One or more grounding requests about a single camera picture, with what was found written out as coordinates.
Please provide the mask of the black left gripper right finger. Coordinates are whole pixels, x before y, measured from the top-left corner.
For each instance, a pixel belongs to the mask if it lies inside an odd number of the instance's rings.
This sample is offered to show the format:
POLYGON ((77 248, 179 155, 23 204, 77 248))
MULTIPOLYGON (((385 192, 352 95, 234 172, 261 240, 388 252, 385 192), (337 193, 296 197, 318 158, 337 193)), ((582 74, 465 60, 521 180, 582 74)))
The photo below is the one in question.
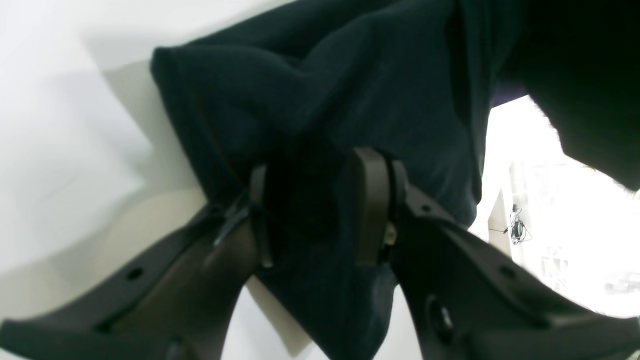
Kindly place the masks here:
POLYGON ((409 183, 403 163, 352 151, 355 260, 390 267, 425 360, 626 360, 639 321, 548 288, 409 183))

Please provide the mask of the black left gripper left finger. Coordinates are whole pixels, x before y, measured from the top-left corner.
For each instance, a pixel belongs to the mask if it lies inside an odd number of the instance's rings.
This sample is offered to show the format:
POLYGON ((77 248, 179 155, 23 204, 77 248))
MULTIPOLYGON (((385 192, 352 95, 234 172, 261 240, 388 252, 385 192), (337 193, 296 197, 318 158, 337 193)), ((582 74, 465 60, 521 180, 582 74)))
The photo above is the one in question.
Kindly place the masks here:
POLYGON ((1 348, 28 360, 219 360, 245 283, 274 264, 268 167, 227 210, 205 207, 86 294, 1 325, 1 348))

